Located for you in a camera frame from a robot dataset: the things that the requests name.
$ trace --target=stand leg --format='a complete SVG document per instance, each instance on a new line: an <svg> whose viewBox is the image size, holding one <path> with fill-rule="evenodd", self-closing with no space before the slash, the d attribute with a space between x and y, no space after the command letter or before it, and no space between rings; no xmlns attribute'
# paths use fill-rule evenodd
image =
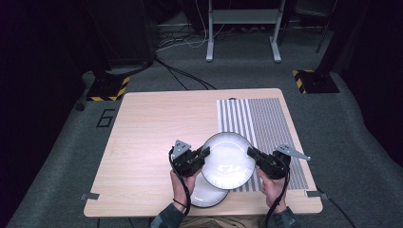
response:
<svg viewBox="0 0 403 228"><path fill-rule="evenodd" d="M208 0L208 46L207 46L207 56L205 61L213 62L213 51L214 51L214 37L213 37L213 6L212 0Z"/></svg>
<svg viewBox="0 0 403 228"><path fill-rule="evenodd" d="M272 47L275 63L281 63L281 56L279 55L277 39L278 39L279 26L281 25L282 14L284 12L284 5L285 5L285 0L281 0L280 7L278 9L278 18L276 21L275 34L270 37L270 45Z"/></svg>

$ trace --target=dark background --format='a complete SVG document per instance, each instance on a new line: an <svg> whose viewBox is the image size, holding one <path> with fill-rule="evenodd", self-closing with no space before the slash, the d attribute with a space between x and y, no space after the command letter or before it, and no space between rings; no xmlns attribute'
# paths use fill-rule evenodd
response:
<svg viewBox="0 0 403 228"><path fill-rule="evenodd" d="M401 9L401 4L392 0L340 1L335 21L338 24L334 26L337 39L330 47L342 51L327 51L324 56L325 66L338 63L337 71L354 93L366 126L400 165ZM351 15L359 16L348 22L340 19ZM83 74L109 69L110 64L84 1L2 1L0 26L3 227L27 193L83 93Z"/></svg>

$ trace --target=white bowl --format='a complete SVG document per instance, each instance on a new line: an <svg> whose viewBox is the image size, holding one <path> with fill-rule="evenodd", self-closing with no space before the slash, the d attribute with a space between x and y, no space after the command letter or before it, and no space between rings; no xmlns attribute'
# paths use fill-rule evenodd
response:
<svg viewBox="0 0 403 228"><path fill-rule="evenodd" d="M196 185L190 197L192 205L198 207L212 207L222 202L228 190L211 185L202 174L196 177Z"/></svg>
<svg viewBox="0 0 403 228"><path fill-rule="evenodd" d="M210 146L202 174L212 185L221 189L234 189L244 185L253 175L255 160L247 155L251 143L242 135L222 132L206 141L202 149Z"/></svg>

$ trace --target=yellow black hazard tape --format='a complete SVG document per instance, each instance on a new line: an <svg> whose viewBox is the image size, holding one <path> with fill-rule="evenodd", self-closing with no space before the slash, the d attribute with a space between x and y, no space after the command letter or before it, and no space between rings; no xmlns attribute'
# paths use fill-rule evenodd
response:
<svg viewBox="0 0 403 228"><path fill-rule="evenodd" d="M87 96L86 100L94 102L118 101L124 96L129 79L130 77L124 78L119 91L111 96Z"/></svg>
<svg viewBox="0 0 403 228"><path fill-rule="evenodd" d="M300 93L307 93L306 90L305 90L305 87L303 86L303 83L302 83L302 80L301 80L301 78L300 78L300 75L299 75L299 73L300 73L301 71L303 71L303 72L315 72L315 71L312 70L312 69L293 70L293 75L294 75L294 78L296 79L296 83L297 83L297 87L298 87L298 89L299 89L299 92L300 92Z"/></svg>

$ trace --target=black equipment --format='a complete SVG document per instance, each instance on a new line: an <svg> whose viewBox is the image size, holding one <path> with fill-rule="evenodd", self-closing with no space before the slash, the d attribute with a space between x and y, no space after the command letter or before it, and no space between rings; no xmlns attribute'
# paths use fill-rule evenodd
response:
<svg viewBox="0 0 403 228"><path fill-rule="evenodd" d="M285 178L290 170L291 157L277 150L273 155L260 152L255 147L248 148L248 155L256 161L256 165L272 180Z"/></svg>
<svg viewBox="0 0 403 228"><path fill-rule="evenodd" d="M189 144L176 141L169 154L172 154L173 167L177 174L187 178L193 176L204 166L204 159L210 154L210 147L203 150L200 147L195 151L191 151Z"/></svg>

